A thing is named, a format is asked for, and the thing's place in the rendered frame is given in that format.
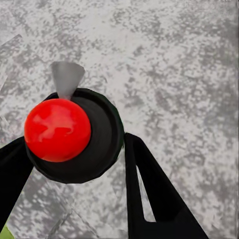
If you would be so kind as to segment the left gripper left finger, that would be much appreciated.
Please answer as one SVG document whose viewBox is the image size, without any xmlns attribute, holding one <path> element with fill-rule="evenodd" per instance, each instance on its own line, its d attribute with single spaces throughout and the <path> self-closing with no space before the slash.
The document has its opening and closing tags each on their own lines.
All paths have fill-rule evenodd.
<svg viewBox="0 0 239 239">
<path fill-rule="evenodd" d="M 0 149 L 0 233 L 33 168 L 24 136 Z"/>
</svg>

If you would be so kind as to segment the insectifuge atomizer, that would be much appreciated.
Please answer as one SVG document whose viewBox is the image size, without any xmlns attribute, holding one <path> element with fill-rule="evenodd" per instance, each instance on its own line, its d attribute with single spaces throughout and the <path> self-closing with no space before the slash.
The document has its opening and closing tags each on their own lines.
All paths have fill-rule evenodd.
<svg viewBox="0 0 239 239">
<path fill-rule="evenodd" d="M 77 88 L 85 74 L 74 62 L 49 65 L 56 92 L 35 106 L 24 124 L 27 155 L 44 176 L 64 184 L 101 177 L 119 159 L 125 131 L 105 95 Z"/>
</svg>

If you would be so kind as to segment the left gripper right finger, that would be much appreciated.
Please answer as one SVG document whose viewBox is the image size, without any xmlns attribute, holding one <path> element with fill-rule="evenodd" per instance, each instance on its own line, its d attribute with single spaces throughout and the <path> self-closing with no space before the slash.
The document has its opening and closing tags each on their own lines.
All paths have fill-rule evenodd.
<svg viewBox="0 0 239 239">
<path fill-rule="evenodd" d="M 125 133 L 128 239 L 209 239 L 144 141 Z M 144 219 L 138 166 L 156 222 Z"/>
</svg>

